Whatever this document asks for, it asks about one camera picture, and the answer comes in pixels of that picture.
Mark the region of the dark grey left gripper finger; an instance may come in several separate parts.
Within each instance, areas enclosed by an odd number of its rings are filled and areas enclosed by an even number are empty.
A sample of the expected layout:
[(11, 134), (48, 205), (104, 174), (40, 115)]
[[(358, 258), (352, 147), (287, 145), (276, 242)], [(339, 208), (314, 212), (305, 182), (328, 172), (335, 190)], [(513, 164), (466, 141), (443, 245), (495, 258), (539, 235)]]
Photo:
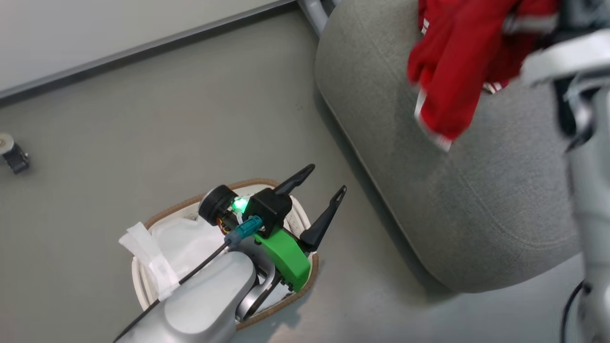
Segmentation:
[(277, 195), (289, 195), (295, 188), (300, 186), (307, 180), (308, 176), (314, 171), (315, 165), (309, 164), (303, 169), (290, 176), (287, 180), (276, 186), (273, 191)]
[(341, 205), (341, 202), (347, 191), (346, 185), (343, 185), (338, 189), (333, 197), (329, 200), (329, 205), (324, 212), (311, 224), (307, 230), (304, 230), (299, 236), (299, 247), (303, 252), (314, 252), (318, 249), (322, 243), (323, 237), (325, 236), (331, 222), (333, 221), (334, 215), (337, 209)]

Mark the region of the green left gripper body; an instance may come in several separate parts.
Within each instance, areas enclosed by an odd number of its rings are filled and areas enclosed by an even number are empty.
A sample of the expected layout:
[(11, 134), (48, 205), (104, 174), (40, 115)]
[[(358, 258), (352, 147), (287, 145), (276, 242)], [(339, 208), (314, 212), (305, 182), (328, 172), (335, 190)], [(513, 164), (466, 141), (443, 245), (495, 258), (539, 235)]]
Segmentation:
[(261, 243), (285, 284), (292, 287), (294, 292), (300, 292), (308, 281), (311, 263), (296, 240), (281, 229), (274, 231), (269, 237), (255, 233), (254, 239)]

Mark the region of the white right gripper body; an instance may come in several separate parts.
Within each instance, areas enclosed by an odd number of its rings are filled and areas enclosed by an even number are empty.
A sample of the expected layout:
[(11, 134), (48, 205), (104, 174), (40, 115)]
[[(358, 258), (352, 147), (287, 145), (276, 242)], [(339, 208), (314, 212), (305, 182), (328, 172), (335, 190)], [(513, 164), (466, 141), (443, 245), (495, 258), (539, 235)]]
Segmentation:
[(604, 68), (610, 68), (610, 29), (531, 53), (521, 66), (521, 82), (534, 85)]

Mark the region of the red garment with white trim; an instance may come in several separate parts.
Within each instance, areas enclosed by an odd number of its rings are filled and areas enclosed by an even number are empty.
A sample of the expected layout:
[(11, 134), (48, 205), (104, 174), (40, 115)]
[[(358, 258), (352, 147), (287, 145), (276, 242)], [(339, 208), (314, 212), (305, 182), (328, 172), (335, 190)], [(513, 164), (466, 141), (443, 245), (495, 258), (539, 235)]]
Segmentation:
[(500, 91), (520, 74), (558, 9), (559, 0), (418, 0), (422, 37), (406, 74), (419, 86), (414, 116), (434, 145), (448, 151), (482, 92)]

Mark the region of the grey fabric sofa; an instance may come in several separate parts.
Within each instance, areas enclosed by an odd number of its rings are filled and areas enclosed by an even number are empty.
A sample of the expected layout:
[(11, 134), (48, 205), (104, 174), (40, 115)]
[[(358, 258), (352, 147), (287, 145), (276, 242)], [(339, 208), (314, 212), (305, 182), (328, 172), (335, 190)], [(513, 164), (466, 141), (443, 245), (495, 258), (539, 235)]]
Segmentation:
[(549, 85), (483, 95), (448, 152), (415, 120), (406, 81), (417, 0), (342, 0), (319, 40), (315, 80), (423, 267), (449, 289), (514, 286), (581, 250), (566, 139)]

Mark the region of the white fabric piece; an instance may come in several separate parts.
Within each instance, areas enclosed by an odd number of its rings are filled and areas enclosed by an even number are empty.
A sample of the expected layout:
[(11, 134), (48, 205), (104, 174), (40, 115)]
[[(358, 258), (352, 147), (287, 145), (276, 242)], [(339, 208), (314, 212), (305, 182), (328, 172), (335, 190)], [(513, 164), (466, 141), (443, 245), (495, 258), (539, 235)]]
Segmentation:
[(224, 234), (205, 220), (170, 219), (151, 228), (162, 254), (181, 279), (224, 243)]

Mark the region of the black caster wheel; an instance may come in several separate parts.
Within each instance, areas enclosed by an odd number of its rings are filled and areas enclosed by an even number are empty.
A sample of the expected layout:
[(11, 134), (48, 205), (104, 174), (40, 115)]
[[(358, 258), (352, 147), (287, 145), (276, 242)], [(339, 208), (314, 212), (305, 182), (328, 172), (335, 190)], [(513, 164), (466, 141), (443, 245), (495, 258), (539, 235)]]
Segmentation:
[(22, 150), (13, 136), (0, 132), (0, 156), (14, 174), (20, 174), (29, 168), (29, 155)]

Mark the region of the grey metal wall frame rail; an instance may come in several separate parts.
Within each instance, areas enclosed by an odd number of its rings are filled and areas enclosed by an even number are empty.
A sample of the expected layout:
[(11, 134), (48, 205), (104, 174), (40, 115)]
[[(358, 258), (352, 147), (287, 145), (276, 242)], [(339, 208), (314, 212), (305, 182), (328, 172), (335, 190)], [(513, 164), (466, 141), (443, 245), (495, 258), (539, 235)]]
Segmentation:
[(294, 0), (0, 0), (0, 99)]

